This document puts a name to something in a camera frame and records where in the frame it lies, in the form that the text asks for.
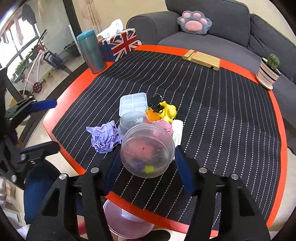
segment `purple crumpled cloth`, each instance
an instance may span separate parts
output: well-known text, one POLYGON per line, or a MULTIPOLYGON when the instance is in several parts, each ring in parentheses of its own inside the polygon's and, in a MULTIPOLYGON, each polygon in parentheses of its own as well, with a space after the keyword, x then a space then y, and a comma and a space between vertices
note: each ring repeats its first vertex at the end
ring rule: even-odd
POLYGON ((86 130, 91 133, 91 144, 96 152, 110 152, 117 144, 121 143, 118 129, 113 120, 102 126, 86 127, 86 130))

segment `clear plastic container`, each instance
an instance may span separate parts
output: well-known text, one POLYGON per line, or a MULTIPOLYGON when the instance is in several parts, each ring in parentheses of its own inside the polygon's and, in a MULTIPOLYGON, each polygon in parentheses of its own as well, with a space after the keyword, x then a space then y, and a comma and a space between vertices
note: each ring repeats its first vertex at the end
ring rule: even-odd
POLYGON ((145 113, 142 113, 140 111, 130 111, 128 113, 125 113, 119 121, 119 136, 121 137, 121 139, 123 139, 125 133, 127 133, 130 128, 142 123, 151 123, 145 113))
POLYGON ((122 117, 125 113, 130 111, 140 111, 145 113, 148 108, 146 93, 136 93, 124 95, 119 102, 119 116, 122 117))
POLYGON ((153 178, 163 174, 175 155, 171 135, 153 124, 139 124, 131 128, 121 144, 121 161, 132 174, 153 178))

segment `orange object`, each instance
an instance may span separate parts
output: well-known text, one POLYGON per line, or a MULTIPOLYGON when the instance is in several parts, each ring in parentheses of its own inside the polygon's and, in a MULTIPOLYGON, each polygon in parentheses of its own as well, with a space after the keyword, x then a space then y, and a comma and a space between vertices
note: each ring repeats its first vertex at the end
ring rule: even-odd
POLYGON ((152 110, 151 107, 148 107, 148 109, 145 110, 145 113, 149 117, 149 119, 151 120, 151 122, 158 121, 158 120, 161 119, 161 117, 159 116, 159 114, 156 111, 152 110))
MULTIPOLYGON (((142 51, 153 51, 158 53, 167 53, 173 54, 178 56, 183 56, 188 52, 188 49, 176 48, 176 47, 169 47, 169 46, 160 46, 160 45, 140 45, 135 50, 142 50, 142 51)), ((103 71, 106 71, 113 63, 108 62, 107 68, 103 71)), ((221 59, 220 67, 231 70, 237 74, 240 74, 256 83, 259 82, 256 79, 256 75, 236 64, 233 64, 229 61, 221 59)), ((98 74, 92 74, 89 69, 83 72, 57 99, 57 106, 54 109, 50 109, 46 114, 43 125, 49 134, 50 138, 53 141, 57 141, 56 137, 53 135, 52 130, 57 125, 59 120, 63 117, 66 111, 70 108, 72 103, 79 97, 79 95, 92 83, 95 77, 98 74)), ((281 151, 280 151, 280 158, 281 158, 281 168, 280 168, 280 176, 279 176, 279 184, 276 191, 276 197, 274 200, 274 204, 272 210, 270 212, 269 218, 267 220, 267 227, 270 227, 272 222, 274 221, 276 214, 278 212, 279 206, 281 204, 281 200, 284 193, 285 183, 286 183, 286 176, 287 176, 287 140, 286 140, 286 132, 284 128, 283 119, 281 116, 281 111, 279 109, 278 103, 276 98, 272 92, 272 90, 268 91, 270 96, 274 112, 276 115, 276 121, 279 129, 280 139, 281 139, 281 151)), ((60 152, 67 160, 67 162, 74 168, 78 174, 84 174, 86 171, 82 166, 79 165, 78 162, 66 151, 66 149, 59 143, 60 152)), ((141 208, 136 207, 135 205, 131 204, 130 202, 124 200, 117 194, 110 192, 109 195, 106 197, 111 202, 115 203, 117 206, 124 208, 126 211, 130 212, 131 214, 146 220, 147 222, 153 223, 163 228, 171 229, 177 232, 186 233, 188 230, 188 225, 183 223, 178 223, 171 219, 159 216, 153 212, 148 210, 142 210, 141 208)), ((218 235, 218 231, 212 230, 211 237, 215 237, 218 235)))

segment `plastic lid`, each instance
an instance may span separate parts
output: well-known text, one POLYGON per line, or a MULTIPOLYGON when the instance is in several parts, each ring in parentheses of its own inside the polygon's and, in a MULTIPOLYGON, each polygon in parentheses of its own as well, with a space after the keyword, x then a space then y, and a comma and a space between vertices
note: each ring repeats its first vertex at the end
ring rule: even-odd
POLYGON ((124 136, 120 157, 124 167, 132 174, 153 178, 163 174, 175 154, 171 135, 153 124, 139 124, 124 136))
POLYGON ((142 123, 151 123, 145 113, 140 111, 130 111, 125 113, 119 121, 119 136, 123 139, 123 136, 125 135, 125 133, 127 133, 129 129, 142 123))
POLYGON ((77 41, 81 41, 81 40, 86 39, 87 37, 89 37, 89 36, 91 36, 93 34, 94 35, 96 34, 93 29, 87 30, 87 31, 83 32, 82 34, 79 34, 76 39, 77 39, 77 41))
POLYGON ((127 239, 141 238, 148 234, 154 227, 153 224, 134 222, 122 216, 122 209, 107 200, 103 206, 110 231, 117 236, 127 239))

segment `sofa cushion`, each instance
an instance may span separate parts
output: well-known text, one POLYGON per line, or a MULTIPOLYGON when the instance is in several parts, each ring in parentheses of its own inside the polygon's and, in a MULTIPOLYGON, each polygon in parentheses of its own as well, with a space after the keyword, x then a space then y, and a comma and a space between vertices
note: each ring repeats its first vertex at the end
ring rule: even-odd
POLYGON ((255 14, 251 14, 248 49, 264 58, 274 53, 280 60, 279 71, 296 84, 296 46, 255 14))
POLYGON ((197 35, 178 32, 161 40, 158 45, 193 49, 207 53, 228 60, 253 73, 258 72, 261 61, 258 55, 247 48, 210 34, 197 35))
POLYGON ((186 10, 201 11, 213 24, 208 34, 215 35, 244 47, 250 36, 249 9, 233 0, 165 0, 168 10, 179 15, 186 10))

